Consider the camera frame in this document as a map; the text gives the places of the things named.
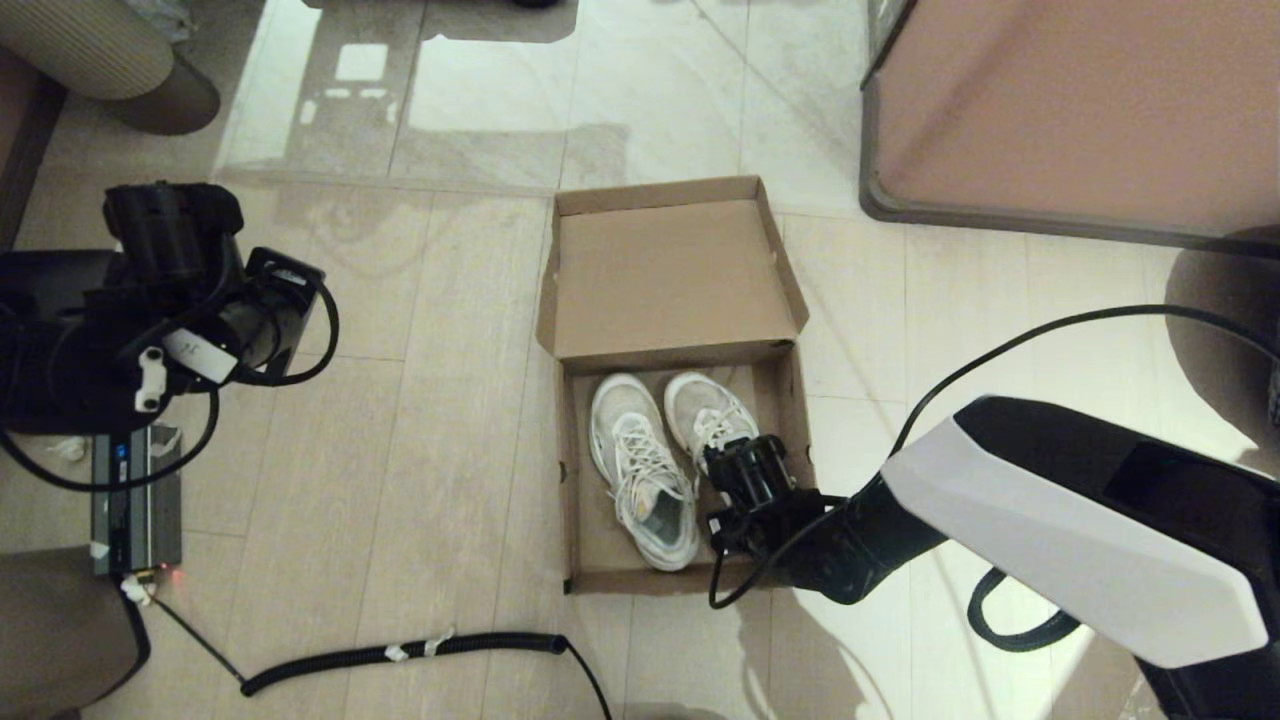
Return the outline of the clear plastic bag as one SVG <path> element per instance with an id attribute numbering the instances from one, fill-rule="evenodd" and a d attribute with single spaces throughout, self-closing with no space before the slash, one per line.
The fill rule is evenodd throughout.
<path id="1" fill-rule="evenodd" d="M 193 0 L 124 0 L 169 44 L 183 44 L 195 31 Z"/>

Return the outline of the grey metal power device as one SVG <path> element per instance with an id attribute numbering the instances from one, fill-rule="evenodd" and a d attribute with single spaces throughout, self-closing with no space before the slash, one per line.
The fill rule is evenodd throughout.
<path id="1" fill-rule="evenodd" d="M 128 436 L 95 436 L 90 556 L 96 577 L 125 575 L 183 560 L 182 430 L 161 423 Z"/>

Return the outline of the ribbed beige pouf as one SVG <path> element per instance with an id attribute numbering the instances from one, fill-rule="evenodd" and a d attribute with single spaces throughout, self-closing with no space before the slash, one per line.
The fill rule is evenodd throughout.
<path id="1" fill-rule="evenodd" d="M 221 109 L 210 78 L 125 0 L 0 0 L 0 47 L 141 133 L 191 135 Z"/>

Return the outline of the dark brown furniture edge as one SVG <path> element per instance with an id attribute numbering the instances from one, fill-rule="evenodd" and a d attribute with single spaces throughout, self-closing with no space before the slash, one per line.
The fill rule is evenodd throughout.
<path id="1" fill-rule="evenodd" d="M 67 88 L 0 46 L 0 252 L 12 250 Z"/>

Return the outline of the white mesh sneaker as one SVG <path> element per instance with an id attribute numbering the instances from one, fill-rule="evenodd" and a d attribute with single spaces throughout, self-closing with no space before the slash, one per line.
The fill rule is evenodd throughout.
<path id="1" fill-rule="evenodd" d="M 639 378 L 608 375 L 591 398 L 588 441 L 614 519 L 650 568 L 682 571 L 699 547 L 695 484 L 677 464 L 658 405 Z"/>
<path id="2" fill-rule="evenodd" d="M 760 434 L 755 418 L 731 389 L 700 372 L 673 377 L 664 391 L 666 421 L 680 448 L 701 477 L 709 474 L 707 451 Z"/>

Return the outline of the pink upholstered furniture grey trim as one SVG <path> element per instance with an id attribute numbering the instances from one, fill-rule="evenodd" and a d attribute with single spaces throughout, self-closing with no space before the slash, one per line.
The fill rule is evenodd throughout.
<path id="1" fill-rule="evenodd" d="M 868 215 L 1280 260 L 1280 0 L 868 15 Z"/>

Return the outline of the brown rounded seat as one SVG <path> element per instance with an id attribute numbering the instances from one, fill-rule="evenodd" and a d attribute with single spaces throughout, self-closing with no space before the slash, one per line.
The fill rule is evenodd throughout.
<path id="1" fill-rule="evenodd" d="M 86 547 L 0 553 L 0 720 L 79 720 L 151 653 L 140 610 Z"/>

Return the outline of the brown cardboard shoe box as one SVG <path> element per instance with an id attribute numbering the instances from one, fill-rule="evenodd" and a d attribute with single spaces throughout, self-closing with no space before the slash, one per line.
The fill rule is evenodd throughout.
<path id="1" fill-rule="evenodd" d="M 635 375 L 664 398 L 699 370 L 726 384 L 817 486 L 797 340 L 809 309 L 755 176 L 562 192 L 550 215 L 538 343 L 553 357 L 566 594 L 691 594 L 710 584 L 708 529 L 681 571 L 645 562 L 614 516 L 588 429 L 598 386 Z"/>

